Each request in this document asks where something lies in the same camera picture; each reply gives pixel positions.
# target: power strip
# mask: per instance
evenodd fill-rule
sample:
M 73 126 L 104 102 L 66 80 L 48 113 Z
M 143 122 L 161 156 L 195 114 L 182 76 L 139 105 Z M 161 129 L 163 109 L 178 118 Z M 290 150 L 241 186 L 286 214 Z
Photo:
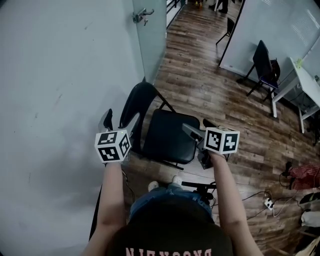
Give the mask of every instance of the power strip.
M 272 211 L 274 209 L 274 205 L 275 205 L 275 202 L 273 202 L 271 200 L 271 198 L 267 198 L 266 200 L 264 200 L 264 205 L 270 210 Z

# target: door lock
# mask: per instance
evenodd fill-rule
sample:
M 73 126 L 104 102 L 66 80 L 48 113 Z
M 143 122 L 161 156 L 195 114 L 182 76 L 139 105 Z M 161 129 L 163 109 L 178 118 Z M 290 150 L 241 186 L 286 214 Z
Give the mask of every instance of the door lock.
M 140 21 L 142 21 L 144 19 L 144 16 L 146 15 L 152 15 L 155 12 L 154 9 L 152 9 L 150 12 L 147 12 L 146 8 L 143 8 L 141 11 L 139 11 L 138 13 L 133 13 L 132 15 L 132 19 L 134 23 L 139 23 Z M 146 25 L 148 22 L 147 19 L 144 20 L 144 25 Z

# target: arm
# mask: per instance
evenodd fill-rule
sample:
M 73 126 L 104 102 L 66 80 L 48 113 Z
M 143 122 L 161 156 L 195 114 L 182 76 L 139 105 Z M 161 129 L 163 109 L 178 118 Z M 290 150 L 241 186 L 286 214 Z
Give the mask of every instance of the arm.
M 221 228 L 231 238 L 236 256 L 263 256 L 250 233 L 245 207 L 225 157 L 209 154 L 214 168 Z
M 123 177 L 118 162 L 104 170 L 96 229 L 82 256 L 104 256 L 113 235 L 126 225 Z

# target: wooden floor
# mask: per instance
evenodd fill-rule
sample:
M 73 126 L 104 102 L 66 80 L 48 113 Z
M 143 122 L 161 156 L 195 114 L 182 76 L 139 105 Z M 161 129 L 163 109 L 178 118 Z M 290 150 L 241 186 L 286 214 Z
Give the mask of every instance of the wooden floor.
M 246 97 L 253 84 L 237 84 L 238 75 L 218 67 L 229 38 L 225 37 L 217 47 L 216 42 L 227 31 L 227 17 L 236 21 L 239 10 L 238 0 L 236 4 L 230 4 L 227 15 L 213 12 L 207 6 L 202 10 L 192 4 L 185 6 L 167 31 L 166 54 L 155 86 L 177 112 L 240 131 L 238 152 L 231 155 L 228 163 L 243 199 L 259 191 L 270 191 L 274 199 L 292 197 L 296 191 L 280 186 L 279 174 L 284 171 L 287 161 L 293 161 L 296 166 L 319 163 L 320 147 L 312 146 L 313 133 L 300 133 L 295 110 L 279 103 L 278 119 L 271 117 L 270 101 L 262 101 L 266 95 L 263 89 Z M 144 132 L 152 110 L 159 106 L 158 100 L 150 108 Z M 174 175 L 190 182 L 208 184 L 214 181 L 213 170 L 203 170 L 196 158 L 184 166 L 184 171 L 178 171 L 132 155 L 123 169 L 137 198 L 147 192 L 150 181 L 169 183 Z M 298 191 L 295 197 L 300 200 L 308 193 L 310 191 Z M 261 193 L 243 202 L 248 218 L 264 209 L 263 199 Z M 131 194 L 128 189 L 125 200 L 129 206 Z M 275 213 L 285 202 L 286 199 L 276 202 Z M 316 209 L 319 203 L 303 208 Z M 217 206 L 213 207 L 212 214 L 219 224 Z M 292 200 L 278 217 L 265 210 L 248 221 L 250 231 L 265 255 L 277 255 L 267 244 L 294 250 L 300 239 L 297 230 L 301 214 L 301 208 Z

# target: glass door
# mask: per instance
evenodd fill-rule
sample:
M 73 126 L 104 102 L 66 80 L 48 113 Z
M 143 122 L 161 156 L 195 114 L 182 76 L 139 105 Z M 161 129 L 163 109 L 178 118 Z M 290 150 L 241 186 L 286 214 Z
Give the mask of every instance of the glass door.
M 132 0 L 145 80 L 155 82 L 166 51 L 166 0 Z

